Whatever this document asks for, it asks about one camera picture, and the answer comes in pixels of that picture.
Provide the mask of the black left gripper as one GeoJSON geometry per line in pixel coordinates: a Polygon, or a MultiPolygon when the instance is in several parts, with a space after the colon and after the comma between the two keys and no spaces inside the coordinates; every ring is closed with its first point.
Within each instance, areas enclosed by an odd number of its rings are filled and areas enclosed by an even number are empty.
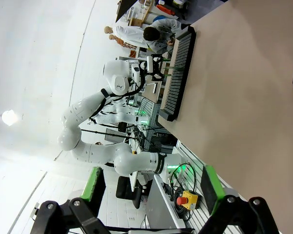
{"type": "Polygon", "coordinates": [[[163,62],[170,63],[171,58],[166,58],[162,55],[152,54],[146,58],[146,75],[151,76],[152,81],[163,81],[171,74],[163,74],[161,65],[163,62]]]}

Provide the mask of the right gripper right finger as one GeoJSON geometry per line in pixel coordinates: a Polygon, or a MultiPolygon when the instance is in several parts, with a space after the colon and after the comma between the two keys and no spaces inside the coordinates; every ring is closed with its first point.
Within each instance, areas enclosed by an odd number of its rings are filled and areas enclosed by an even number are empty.
{"type": "Polygon", "coordinates": [[[244,201],[226,193],[212,166],[203,167],[200,186],[210,214],[201,234],[222,234],[228,226],[237,226],[243,234],[279,233],[266,200],[256,196],[244,201]]]}

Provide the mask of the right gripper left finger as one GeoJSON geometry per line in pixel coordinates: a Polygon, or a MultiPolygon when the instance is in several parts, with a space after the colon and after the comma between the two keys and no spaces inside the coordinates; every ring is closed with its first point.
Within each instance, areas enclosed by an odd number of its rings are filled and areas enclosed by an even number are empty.
{"type": "Polygon", "coordinates": [[[31,233],[67,234],[80,228],[84,234],[106,234],[107,227],[98,219],[105,188],[103,169],[94,167],[81,196],[61,205],[51,200],[40,205],[31,233]]]}

